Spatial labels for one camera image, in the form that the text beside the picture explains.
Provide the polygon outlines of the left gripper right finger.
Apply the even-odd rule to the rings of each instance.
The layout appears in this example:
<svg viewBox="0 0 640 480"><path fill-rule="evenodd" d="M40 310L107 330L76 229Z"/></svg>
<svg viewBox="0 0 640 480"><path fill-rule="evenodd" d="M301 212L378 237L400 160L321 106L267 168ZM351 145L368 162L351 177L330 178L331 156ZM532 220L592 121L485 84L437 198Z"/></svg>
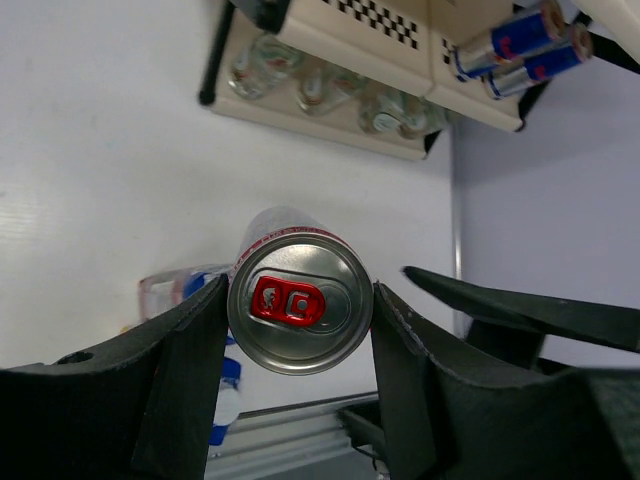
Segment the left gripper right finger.
<svg viewBox="0 0 640 480"><path fill-rule="evenodd" d="M383 284L372 343L395 479L635 479L639 373L547 376L431 323Z"/></svg>

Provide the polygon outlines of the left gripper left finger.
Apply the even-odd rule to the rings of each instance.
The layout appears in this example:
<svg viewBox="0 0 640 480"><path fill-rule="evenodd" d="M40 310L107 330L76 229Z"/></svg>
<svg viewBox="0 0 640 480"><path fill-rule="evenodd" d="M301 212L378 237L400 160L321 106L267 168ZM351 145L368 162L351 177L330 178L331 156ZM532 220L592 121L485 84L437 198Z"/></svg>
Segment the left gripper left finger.
<svg viewBox="0 0 640 480"><path fill-rule="evenodd" d="M5 479L200 479L217 387L201 386L225 346L228 281L53 364L1 373Z"/></svg>

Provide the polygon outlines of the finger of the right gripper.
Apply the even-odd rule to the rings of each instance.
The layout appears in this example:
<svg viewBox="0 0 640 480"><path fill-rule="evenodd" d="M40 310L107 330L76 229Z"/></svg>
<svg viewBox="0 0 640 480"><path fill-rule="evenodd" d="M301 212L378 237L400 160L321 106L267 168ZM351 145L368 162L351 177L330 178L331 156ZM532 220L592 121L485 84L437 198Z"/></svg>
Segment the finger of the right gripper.
<svg viewBox="0 0 640 480"><path fill-rule="evenodd" d="M637 353L634 308L481 287L415 266L404 275L456 311L489 323Z"/></svg>

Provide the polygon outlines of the blue carton yellow side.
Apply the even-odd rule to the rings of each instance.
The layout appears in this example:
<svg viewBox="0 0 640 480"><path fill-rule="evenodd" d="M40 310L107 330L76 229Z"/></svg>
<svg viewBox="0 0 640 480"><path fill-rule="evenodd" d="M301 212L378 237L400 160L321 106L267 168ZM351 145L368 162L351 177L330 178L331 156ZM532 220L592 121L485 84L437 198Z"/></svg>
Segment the blue carton yellow side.
<svg viewBox="0 0 640 480"><path fill-rule="evenodd" d="M228 274L230 269L230 264L204 264L167 270L141 279L138 283L139 323L177 307L216 277ZM229 329L225 330L225 335L224 347L219 334L207 345L207 353L213 354L215 369L200 380L201 386L217 387L214 418L208 440L210 446L216 447L223 444L241 410L242 365L225 354L227 347L236 344Z"/></svg>

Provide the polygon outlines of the clear bottle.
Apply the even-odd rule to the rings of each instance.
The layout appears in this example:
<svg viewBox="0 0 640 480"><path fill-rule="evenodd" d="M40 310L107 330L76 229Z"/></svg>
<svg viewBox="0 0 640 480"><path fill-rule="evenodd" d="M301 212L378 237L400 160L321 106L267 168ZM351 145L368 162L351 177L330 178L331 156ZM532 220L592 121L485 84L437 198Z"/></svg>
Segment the clear bottle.
<svg viewBox="0 0 640 480"><path fill-rule="evenodd" d="M229 84L245 100L258 100L280 86L302 66L306 54L269 33L246 45L230 66Z"/></svg>
<svg viewBox="0 0 640 480"><path fill-rule="evenodd" d="M386 88L364 97L359 105L358 124L367 134L399 132L408 116L411 96Z"/></svg>
<svg viewBox="0 0 640 480"><path fill-rule="evenodd" d="M408 140L439 132L455 120L455 113L440 105L419 101L399 126L399 135Z"/></svg>
<svg viewBox="0 0 640 480"><path fill-rule="evenodd" d="M326 115L356 98L368 83L369 79L361 74L334 64L324 64L301 79L298 104L308 116Z"/></svg>

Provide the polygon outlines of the energy drink can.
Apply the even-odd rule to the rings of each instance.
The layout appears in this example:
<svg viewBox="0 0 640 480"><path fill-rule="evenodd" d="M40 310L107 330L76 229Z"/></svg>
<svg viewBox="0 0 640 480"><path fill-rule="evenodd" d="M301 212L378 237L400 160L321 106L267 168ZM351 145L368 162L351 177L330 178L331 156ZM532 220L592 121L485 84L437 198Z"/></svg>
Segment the energy drink can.
<svg viewBox="0 0 640 480"><path fill-rule="evenodd" d="M566 24L557 1L538 1L501 24L451 50L451 71L459 81L482 77L559 40Z"/></svg>
<svg viewBox="0 0 640 480"><path fill-rule="evenodd" d="M283 375L329 370L366 337L373 284L356 252L310 215L268 208L228 273L227 318L255 363Z"/></svg>

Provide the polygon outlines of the energy drink can hidden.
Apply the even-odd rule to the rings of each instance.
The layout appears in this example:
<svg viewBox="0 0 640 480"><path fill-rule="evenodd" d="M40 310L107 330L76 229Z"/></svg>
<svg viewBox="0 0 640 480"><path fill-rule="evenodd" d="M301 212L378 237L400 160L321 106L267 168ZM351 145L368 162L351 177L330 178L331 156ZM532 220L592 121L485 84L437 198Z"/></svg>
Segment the energy drink can hidden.
<svg viewBox="0 0 640 480"><path fill-rule="evenodd" d="M587 26L571 25L552 45L489 72L484 81L486 92L493 100L518 94L587 62L593 48Z"/></svg>

